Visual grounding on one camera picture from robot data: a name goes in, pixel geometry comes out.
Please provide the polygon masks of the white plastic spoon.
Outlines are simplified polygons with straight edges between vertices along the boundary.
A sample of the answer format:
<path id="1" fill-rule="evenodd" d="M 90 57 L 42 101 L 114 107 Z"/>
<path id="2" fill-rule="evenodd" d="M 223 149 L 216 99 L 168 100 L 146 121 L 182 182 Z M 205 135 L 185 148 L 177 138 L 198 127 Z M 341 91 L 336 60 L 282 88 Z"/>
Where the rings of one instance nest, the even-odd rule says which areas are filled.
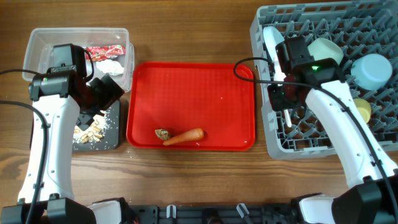
<path id="1" fill-rule="evenodd" d="M 292 127 L 292 118 L 289 110 L 284 110 L 285 122 L 288 128 Z"/>

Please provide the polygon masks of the white tissue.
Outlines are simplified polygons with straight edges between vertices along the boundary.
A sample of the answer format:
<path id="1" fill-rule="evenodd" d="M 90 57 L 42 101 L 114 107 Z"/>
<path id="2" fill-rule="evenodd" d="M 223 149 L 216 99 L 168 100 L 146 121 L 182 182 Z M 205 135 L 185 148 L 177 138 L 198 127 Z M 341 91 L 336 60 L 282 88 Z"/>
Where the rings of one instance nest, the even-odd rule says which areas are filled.
<path id="1" fill-rule="evenodd" d="M 124 67 L 119 62 L 111 59 L 96 62 L 96 68 L 111 76 L 122 75 L 124 73 Z"/>

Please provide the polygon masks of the red snack wrapper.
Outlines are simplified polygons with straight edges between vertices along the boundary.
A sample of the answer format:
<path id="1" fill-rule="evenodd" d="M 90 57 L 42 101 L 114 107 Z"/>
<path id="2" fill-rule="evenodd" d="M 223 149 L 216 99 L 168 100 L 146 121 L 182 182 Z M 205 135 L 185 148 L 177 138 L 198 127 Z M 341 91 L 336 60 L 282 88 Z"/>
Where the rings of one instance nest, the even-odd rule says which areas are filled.
<path id="1" fill-rule="evenodd" d="M 88 51 L 91 59 L 94 62 L 107 60 L 107 59 L 114 59 L 119 55 L 126 54 L 126 48 L 123 45 L 87 47 L 86 50 Z"/>

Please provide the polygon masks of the green bowl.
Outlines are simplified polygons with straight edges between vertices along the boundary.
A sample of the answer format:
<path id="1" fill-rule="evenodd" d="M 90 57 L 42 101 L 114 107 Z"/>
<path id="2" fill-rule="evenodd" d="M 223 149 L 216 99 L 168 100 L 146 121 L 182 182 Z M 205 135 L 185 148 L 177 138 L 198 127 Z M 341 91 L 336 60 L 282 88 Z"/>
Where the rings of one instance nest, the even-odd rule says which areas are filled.
<path id="1" fill-rule="evenodd" d="M 314 60 L 323 60 L 332 58 L 338 65 L 343 59 L 343 51 L 334 42 L 325 39 L 317 38 L 309 46 L 308 51 Z"/>

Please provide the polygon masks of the light blue plate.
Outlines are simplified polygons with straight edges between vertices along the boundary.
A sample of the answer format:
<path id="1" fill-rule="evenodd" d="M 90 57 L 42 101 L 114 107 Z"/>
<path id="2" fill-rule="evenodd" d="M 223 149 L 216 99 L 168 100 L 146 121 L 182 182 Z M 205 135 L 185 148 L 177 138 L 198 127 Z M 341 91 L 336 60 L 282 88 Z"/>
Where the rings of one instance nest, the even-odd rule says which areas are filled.
<path id="1" fill-rule="evenodd" d="M 284 41 L 282 34 L 275 27 L 263 28 L 264 43 L 273 62 L 278 61 L 276 46 Z"/>

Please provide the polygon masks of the yellow cup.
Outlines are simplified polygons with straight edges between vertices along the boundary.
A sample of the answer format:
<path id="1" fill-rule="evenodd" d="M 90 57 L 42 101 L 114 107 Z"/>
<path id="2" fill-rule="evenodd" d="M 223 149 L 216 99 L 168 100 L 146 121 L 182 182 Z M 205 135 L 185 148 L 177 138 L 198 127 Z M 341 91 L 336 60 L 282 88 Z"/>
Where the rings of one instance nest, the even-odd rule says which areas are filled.
<path id="1" fill-rule="evenodd" d="M 371 112 L 372 112 L 370 103 L 361 98 L 356 98 L 353 101 L 360 115 L 364 119 L 364 122 L 368 123 L 369 120 L 371 119 Z"/>

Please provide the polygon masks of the light blue bowl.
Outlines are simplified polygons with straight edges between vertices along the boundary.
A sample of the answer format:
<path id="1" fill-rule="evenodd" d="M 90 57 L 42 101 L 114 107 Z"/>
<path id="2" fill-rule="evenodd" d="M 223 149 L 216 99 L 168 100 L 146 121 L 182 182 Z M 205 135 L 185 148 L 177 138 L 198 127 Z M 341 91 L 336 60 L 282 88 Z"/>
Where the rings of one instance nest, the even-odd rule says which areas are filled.
<path id="1" fill-rule="evenodd" d="M 382 55 L 369 54 L 354 61 L 351 76 L 357 86 L 365 90 L 378 90 L 392 76 L 392 65 Z"/>

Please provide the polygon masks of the orange carrot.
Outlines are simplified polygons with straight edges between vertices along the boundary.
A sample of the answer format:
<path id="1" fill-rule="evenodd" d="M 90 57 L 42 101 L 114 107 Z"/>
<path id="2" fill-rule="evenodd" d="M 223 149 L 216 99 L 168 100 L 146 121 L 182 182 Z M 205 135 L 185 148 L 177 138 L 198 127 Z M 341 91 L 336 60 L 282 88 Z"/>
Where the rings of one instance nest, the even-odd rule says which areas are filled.
<path id="1" fill-rule="evenodd" d="M 204 132 L 204 130 L 202 130 L 202 128 L 195 128 L 195 129 L 189 130 L 187 132 L 184 132 L 182 134 L 179 134 L 177 136 L 174 136 L 168 140 L 165 140 L 163 142 L 163 145 L 171 146 L 171 145 L 182 143 L 182 142 L 197 141 L 197 140 L 203 139 L 204 135 L 205 135 L 205 132 Z"/>

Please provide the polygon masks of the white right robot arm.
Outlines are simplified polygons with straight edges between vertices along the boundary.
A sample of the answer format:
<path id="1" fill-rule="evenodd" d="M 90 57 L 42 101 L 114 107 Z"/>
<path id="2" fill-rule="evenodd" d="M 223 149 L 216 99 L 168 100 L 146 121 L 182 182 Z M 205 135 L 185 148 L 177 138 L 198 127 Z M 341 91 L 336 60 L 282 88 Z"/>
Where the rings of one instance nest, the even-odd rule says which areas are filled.
<path id="1" fill-rule="evenodd" d="M 282 81 L 267 87 L 274 111 L 309 108 L 321 122 L 341 161 L 348 191 L 339 197 L 298 200 L 304 223 L 397 223 L 397 164 L 363 121 L 340 68 L 330 58 L 273 59 Z"/>

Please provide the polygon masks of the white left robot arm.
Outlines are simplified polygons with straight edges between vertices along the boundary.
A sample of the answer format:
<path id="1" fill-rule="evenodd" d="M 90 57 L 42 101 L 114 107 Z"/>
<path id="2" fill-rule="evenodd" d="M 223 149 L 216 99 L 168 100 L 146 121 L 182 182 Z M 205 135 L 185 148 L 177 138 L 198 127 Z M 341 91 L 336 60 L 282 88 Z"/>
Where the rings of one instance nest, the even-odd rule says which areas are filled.
<path id="1" fill-rule="evenodd" d="M 4 207 L 2 223 L 121 223 L 122 201 L 86 207 L 74 201 L 71 181 L 73 133 L 85 129 L 124 90 L 109 76 L 90 81 L 75 70 L 36 74 L 29 85 L 34 113 L 30 159 L 17 204 Z"/>

